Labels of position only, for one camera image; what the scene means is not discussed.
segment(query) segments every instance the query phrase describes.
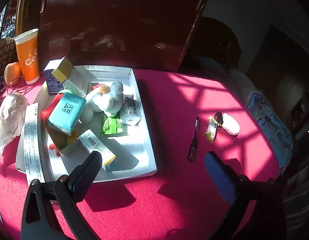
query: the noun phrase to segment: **orange paper cup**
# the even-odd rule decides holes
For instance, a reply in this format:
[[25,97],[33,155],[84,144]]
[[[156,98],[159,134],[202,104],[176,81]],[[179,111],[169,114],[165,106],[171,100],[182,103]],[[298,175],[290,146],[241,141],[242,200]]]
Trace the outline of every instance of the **orange paper cup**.
[[38,29],[27,31],[14,38],[21,71],[28,85],[39,79],[37,38]]

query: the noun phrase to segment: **pink table surface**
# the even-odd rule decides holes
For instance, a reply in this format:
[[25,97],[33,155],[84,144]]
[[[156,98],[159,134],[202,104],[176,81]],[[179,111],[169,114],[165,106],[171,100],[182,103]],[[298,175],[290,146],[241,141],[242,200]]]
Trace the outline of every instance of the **pink table surface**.
[[[278,161],[255,120],[223,84],[204,78],[134,70],[145,109],[158,172],[146,178],[93,184],[78,203],[101,239],[207,239],[229,204],[205,171],[203,158],[216,154],[238,174],[265,181],[279,172]],[[43,78],[26,97],[33,102]],[[219,131],[211,144],[203,135],[208,117],[228,113],[240,124],[239,136]],[[187,161],[194,123],[200,116],[195,161]],[[16,138],[0,160],[0,212],[8,232],[20,239],[28,190],[26,175],[15,169]],[[252,212],[252,202],[240,226]],[[60,210],[57,218],[73,237]]]

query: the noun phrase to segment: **black pen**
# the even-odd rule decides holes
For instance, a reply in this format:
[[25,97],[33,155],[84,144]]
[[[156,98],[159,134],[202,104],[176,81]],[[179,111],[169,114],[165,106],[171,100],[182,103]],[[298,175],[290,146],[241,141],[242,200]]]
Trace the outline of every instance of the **black pen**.
[[189,153],[188,153],[188,161],[190,161],[190,162],[193,162],[195,150],[197,148],[197,137],[198,137],[199,120],[200,120],[200,118],[197,117],[197,119],[195,121],[195,126],[194,126],[194,128],[195,128],[195,130],[194,130],[194,138],[192,140],[192,143],[190,144],[190,149],[189,149]]

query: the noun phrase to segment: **blue tissue pack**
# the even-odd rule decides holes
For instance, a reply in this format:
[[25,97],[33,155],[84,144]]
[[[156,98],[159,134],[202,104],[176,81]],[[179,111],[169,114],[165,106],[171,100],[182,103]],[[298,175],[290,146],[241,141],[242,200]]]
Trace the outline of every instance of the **blue tissue pack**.
[[65,93],[48,118],[48,126],[71,136],[86,105],[86,99]]

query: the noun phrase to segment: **white tray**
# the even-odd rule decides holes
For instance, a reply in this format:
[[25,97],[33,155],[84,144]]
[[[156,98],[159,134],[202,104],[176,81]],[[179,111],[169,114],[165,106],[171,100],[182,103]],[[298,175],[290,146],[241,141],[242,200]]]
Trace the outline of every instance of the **white tray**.
[[[157,166],[151,145],[144,109],[140,99],[139,90],[136,83],[133,70],[131,68],[113,67],[113,66],[76,66],[78,71],[83,74],[86,80],[90,82],[99,82],[111,84],[113,81],[120,81],[124,85],[124,95],[133,95],[133,99],[140,104],[141,120],[136,126],[126,125],[125,135],[108,136],[101,135],[101,113],[94,113],[93,120],[86,125],[77,124],[76,128],[80,133],[91,129],[94,134],[116,155],[112,164],[111,171],[100,169],[94,182],[111,181],[126,178],[135,178],[151,176],[156,173]],[[50,96],[46,82],[42,85],[34,103],[39,103],[39,110],[44,110],[53,100]],[[43,169],[47,171],[52,169],[53,176],[45,178],[50,181],[51,178],[59,178],[63,174],[69,175],[73,169],[84,162],[89,153],[84,149],[79,140],[78,147],[68,156],[57,157],[55,150],[49,150],[52,143],[50,137],[46,134],[43,145],[46,146],[43,152],[49,153],[49,163],[44,163],[41,158]],[[18,144],[16,169],[25,173],[25,161],[23,154],[23,133]]]

